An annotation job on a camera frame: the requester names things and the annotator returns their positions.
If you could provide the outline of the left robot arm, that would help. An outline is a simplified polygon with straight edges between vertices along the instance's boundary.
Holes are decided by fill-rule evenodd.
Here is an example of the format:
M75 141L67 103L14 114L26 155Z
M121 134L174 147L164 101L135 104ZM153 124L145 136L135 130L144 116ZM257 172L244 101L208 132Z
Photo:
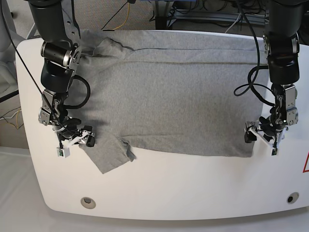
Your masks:
M261 65L258 58L243 87L251 90L259 101L271 107L269 117L259 117L245 126L244 140L252 143L263 141L271 147L272 155L278 153L280 141L289 126L298 123L298 109L295 101L299 80L298 54L300 41L297 34L302 19L309 8L307 0L269 0L266 3L265 34L263 36L267 65ZM256 78L260 70L268 70L272 86L268 90L275 101L269 102L256 90Z

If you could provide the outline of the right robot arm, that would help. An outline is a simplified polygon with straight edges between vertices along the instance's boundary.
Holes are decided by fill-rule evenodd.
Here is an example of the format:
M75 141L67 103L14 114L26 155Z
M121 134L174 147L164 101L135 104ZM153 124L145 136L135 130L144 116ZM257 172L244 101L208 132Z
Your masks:
M66 158L73 145L93 147L95 136L91 126L79 128L81 120L68 115L69 110L82 108L90 98L89 83L77 75L81 56L80 29L75 19L72 0L30 0L28 2L34 23L43 44L41 56L42 107L39 122L52 126L58 138L57 154ZM66 105L69 88L74 80L85 84L86 97L78 105Z

